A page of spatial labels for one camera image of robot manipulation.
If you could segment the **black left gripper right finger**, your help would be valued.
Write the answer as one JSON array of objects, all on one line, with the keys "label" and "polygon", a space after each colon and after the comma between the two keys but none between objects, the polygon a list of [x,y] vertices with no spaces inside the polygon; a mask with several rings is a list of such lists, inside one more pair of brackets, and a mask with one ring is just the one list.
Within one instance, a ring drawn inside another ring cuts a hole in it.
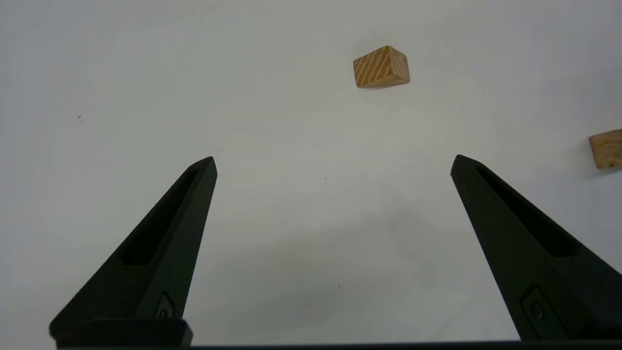
[{"label": "black left gripper right finger", "polygon": [[619,272],[484,164],[450,175],[520,339],[620,341]]}]

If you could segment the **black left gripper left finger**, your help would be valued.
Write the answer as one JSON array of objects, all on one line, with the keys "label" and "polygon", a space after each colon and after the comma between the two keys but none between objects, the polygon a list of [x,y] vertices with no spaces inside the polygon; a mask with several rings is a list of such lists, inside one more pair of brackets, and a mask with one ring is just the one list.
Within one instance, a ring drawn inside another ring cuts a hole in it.
[{"label": "black left gripper left finger", "polygon": [[187,347],[185,304],[215,190],[215,160],[188,167],[54,317],[58,348]]}]

